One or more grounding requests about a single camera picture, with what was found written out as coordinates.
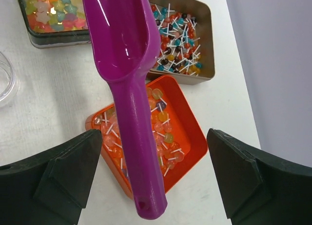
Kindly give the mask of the gold tin with star candies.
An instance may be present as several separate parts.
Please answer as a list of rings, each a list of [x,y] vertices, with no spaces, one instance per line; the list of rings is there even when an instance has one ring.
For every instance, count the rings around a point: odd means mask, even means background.
[[[18,0],[36,48],[90,43],[82,0]]]

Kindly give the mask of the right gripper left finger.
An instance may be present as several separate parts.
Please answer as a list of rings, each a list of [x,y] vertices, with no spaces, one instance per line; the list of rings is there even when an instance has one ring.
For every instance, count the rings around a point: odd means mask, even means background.
[[[76,225],[86,207],[102,145],[88,130],[0,167],[2,225]]]

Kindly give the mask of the beige tin with lollipops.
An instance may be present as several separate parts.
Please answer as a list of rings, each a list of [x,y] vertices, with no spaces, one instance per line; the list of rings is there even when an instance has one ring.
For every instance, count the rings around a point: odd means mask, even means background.
[[[194,85],[215,75],[211,11],[197,0],[149,0],[160,33],[159,57],[147,75]]]

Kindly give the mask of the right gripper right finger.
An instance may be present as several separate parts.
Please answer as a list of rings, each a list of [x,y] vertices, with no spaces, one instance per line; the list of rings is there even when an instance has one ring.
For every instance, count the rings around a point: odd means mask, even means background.
[[[209,153],[234,225],[310,225],[312,169],[209,129]]]

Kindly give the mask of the purple plastic scoop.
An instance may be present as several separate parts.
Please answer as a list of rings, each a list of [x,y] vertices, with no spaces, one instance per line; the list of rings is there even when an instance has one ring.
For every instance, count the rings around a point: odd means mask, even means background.
[[[145,79],[160,53],[149,0],[82,0],[100,76],[113,95],[136,211],[146,220],[167,207]]]

